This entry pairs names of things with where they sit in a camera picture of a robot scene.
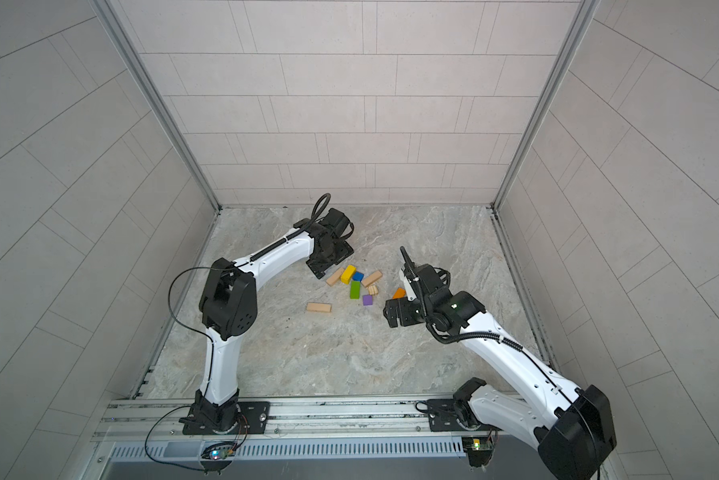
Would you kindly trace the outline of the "natural wood block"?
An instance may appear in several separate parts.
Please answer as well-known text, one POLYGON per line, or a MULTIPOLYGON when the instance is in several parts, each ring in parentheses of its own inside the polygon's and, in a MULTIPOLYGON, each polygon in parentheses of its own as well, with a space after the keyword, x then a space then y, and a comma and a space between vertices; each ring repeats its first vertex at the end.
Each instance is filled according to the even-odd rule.
POLYGON ((309 302, 306 304, 306 311, 312 313, 330 313, 332 305, 329 303, 309 302))
POLYGON ((361 284, 363 284, 363 286, 365 286, 365 287, 369 287, 369 286, 375 284, 375 282, 381 280, 381 278, 383 278, 383 272, 381 272, 381 270, 377 270, 377 271, 363 277, 363 280, 361 280, 361 284))
POLYGON ((333 272, 333 274, 331 274, 331 276, 329 276, 329 278, 327 278, 327 280, 325 280, 325 283, 328 286, 333 286, 333 285, 337 284, 337 282, 339 282, 343 272, 344 272, 343 268, 337 268, 337 270, 335 270, 335 272, 333 272))

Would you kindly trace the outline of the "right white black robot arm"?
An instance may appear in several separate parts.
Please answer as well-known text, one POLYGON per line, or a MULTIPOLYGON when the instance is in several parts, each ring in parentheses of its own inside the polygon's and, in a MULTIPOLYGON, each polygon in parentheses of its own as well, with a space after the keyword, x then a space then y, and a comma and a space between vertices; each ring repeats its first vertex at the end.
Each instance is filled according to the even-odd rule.
POLYGON ((473 378, 453 396, 464 428, 493 426, 537 450, 557 479, 591 479, 617 447, 609 398, 579 387, 523 347, 469 292, 449 289, 451 274, 403 255, 405 297, 385 303, 392 328, 423 324, 434 340, 461 344, 485 360, 519 394, 510 398, 473 378))

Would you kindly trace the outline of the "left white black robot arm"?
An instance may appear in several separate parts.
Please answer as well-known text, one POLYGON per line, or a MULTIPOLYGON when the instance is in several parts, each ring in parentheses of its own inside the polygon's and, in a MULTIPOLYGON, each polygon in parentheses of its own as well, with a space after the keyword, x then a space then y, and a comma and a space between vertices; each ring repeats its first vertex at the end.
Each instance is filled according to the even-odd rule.
POLYGON ((208 274, 198 309, 207 338, 203 386, 195 392, 187 416, 179 419, 185 435, 239 432, 237 369, 243 335, 257 318, 257 291, 287 267, 303 260, 318 279, 329 268, 353 254, 347 239, 353 224, 328 206, 331 195, 321 195, 311 216, 293 225, 273 244, 237 260, 219 258, 208 274))

